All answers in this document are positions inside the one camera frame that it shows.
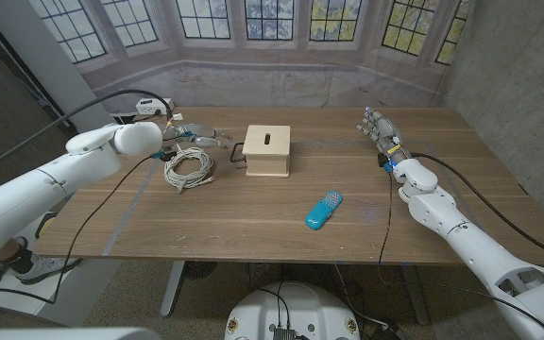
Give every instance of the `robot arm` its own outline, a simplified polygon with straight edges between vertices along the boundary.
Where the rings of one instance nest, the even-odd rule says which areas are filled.
[[[66,144],[68,153],[0,186],[0,248],[69,194],[116,173],[121,163],[115,149],[149,155],[161,145],[161,129],[150,122],[77,135]]]
[[[366,127],[357,128],[387,157],[386,169],[403,183],[399,195],[413,218],[445,239],[491,296],[544,325],[544,267],[518,259],[460,213],[454,198],[437,184],[437,176],[410,157],[401,145],[400,132],[388,119],[366,108],[363,122]],[[499,302],[497,306],[521,338],[544,336],[544,327],[527,315]]]

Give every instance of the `table leg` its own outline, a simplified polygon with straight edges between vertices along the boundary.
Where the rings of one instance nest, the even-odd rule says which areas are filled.
[[[169,316],[173,312],[174,302],[178,298],[179,285],[181,283],[181,274],[184,270],[185,261],[174,261],[169,274],[169,281],[165,289],[165,296],[162,298],[161,315]]]
[[[408,290],[408,295],[411,298],[411,303],[413,305],[413,310],[415,311],[416,322],[419,325],[429,325],[430,316],[427,313],[427,307],[425,307],[425,300],[423,299],[423,289],[419,283],[417,269],[412,265],[401,265],[402,276],[404,280],[408,283],[406,289]]]

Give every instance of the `window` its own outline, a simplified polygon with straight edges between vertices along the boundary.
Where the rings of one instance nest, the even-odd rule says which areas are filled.
[[[30,4],[73,63],[106,53],[78,0],[30,0]]]
[[[470,0],[462,0],[459,4],[457,12],[454,14],[454,19],[452,19],[452,24],[450,25],[449,33],[442,44],[442,49],[438,54],[437,62],[450,65],[452,61],[452,52],[457,46],[459,41],[459,36],[461,36],[461,31],[465,25],[465,20],[469,15],[469,5],[471,4]]]
[[[396,0],[383,46],[418,56],[432,24],[438,0]]]
[[[186,38],[230,39],[226,0],[177,0]]]
[[[125,47],[157,40],[144,0],[101,1]]]
[[[314,0],[310,40],[353,41],[360,3],[361,0]]]
[[[293,0],[245,0],[246,38],[293,40]]]

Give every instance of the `wooden table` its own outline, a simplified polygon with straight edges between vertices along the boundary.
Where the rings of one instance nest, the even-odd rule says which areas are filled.
[[[435,155],[461,171],[508,218],[544,243],[544,212],[455,110],[378,109],[402,132],[413,152]],[[363,108],[176,108],[187,123],[212,125],[243,141],[247,126],[291,126],[289,178],[248,178],[230,150],[212,149],[215,181],[178,194],[165,182],[160,161],[129,176],[79,235],[73,256],[100,258],[121,229],[109,258],[241,262],[373,264],[379,260],[389,209],[388,174],[377,149],[356,130]],[[116,175],[76,192],[36,245],[62,257],[85,218],[140,158],[122,157]],[[198,161],[187,161],[190,172]],[[467,217],[524,261],[544,265],[544,250],[512,231],[456,176],[421,162],[438,175]],[[150,180],[147,175],[154,171]],[[438,235],[408,213],[394,184],[386,264],[461,264]],[[343,202],[318,231],[304,217],[329,190]]]

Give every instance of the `cable coil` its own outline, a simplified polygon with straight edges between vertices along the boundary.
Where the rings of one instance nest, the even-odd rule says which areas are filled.
[[[200,160],[200,170],[188,175],[178,175],[174,169],[184,160]],[[205,179],[213,167],[213,159],[198,147],[190,147],[182,150],[178,146],[178,154],[165,163],[164,176],[165,180],[178,188],[178,193],[181,193],[183,188],[195,188],[199,185],[214,181],[213,176]]]

